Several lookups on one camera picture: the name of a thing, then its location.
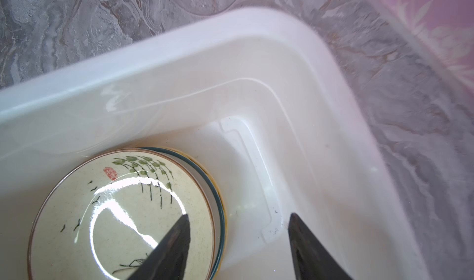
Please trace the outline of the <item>white plate green red rim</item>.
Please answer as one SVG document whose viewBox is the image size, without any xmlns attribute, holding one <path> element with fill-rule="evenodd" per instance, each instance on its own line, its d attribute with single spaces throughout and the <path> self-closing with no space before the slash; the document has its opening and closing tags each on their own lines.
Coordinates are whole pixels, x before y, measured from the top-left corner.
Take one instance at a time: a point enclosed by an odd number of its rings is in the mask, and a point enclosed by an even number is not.
<svg viewBox="0 0 474 280">
<path fill-rule="evenodd" d="M 185 164 L 185 168 L 191 172 L 193 176 L 199 176 L 197 182 L 204 190 L 204 196 L 208 205 L 211 207 L 211 214 L 214 222 L 214 254 L 209 276 L 207 277 L 209 280 L 214 280 L 221 268 L 223 254 L 225 253 L 225 248 L 227 245 L 228 234 L 228 221 L 225 203 L 222 199 L 220 189 L 216 184 L 216 180 L 204 166 L 202 166 L 191 155 L 188 155 L 184 152 L 162 147 L 142 147 L 142 149 L 150 150 L 158 154 L 168 155 L 182 165 Z"/>
</svg>

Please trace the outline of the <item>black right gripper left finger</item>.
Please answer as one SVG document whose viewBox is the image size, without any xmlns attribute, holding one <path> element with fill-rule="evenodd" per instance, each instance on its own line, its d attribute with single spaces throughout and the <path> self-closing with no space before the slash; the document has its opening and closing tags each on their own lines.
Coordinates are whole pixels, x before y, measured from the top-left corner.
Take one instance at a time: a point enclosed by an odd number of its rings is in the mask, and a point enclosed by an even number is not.
<svg viewBox="0 0 474 280">
<path fill-rule="evenodd" d="M 182 215 L 128 280 L 182 280 L 190 248 L 188 215 Z"/>
</svg>

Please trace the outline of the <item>cream plate with leaf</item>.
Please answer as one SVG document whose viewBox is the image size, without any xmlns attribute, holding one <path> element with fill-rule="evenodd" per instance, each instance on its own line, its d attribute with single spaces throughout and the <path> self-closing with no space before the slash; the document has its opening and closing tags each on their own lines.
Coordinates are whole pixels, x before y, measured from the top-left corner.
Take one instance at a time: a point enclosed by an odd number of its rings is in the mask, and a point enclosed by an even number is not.
<svg viewBox="0 0 474 280">
<path fill-rule="evenodd" d="M 79 165 L 54 187 L 33 223 L 31 280 L 125 280 L 188 215 L 187 280 L 208 280 L 211 207 L 193 176 L 168 155 L 119 149 Z"/>
</svg>

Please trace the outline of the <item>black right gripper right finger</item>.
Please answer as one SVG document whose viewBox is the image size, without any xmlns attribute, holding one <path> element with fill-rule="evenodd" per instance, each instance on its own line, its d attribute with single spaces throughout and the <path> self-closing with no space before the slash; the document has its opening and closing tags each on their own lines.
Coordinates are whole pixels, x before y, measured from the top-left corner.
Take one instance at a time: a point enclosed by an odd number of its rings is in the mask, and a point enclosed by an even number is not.
<svg viewBox="0 0 474 280">
<path fill-rule="evenodd" d="M 352 280 L 296 213 L 288 234 L 297 280 Z"/>
</svg>

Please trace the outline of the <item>white plastic bin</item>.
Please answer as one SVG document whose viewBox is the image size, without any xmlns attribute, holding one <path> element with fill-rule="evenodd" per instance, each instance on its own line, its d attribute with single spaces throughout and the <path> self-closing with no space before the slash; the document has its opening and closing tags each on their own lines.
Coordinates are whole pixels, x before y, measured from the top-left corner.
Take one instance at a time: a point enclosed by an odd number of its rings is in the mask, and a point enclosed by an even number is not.
<svg viewBox="0 0 474 280">
<path fill-rule="evenodd" d="M 228 216 L 220 280 L 292 280 L 292 213 L 355 280 L 430 277 L 339 66 L 287 14 L 239 9 L 3 89 L 2 279 L 27 279 L 60 179 L 120 147 L 176 149 L 210 172 Z"/>
</svg>

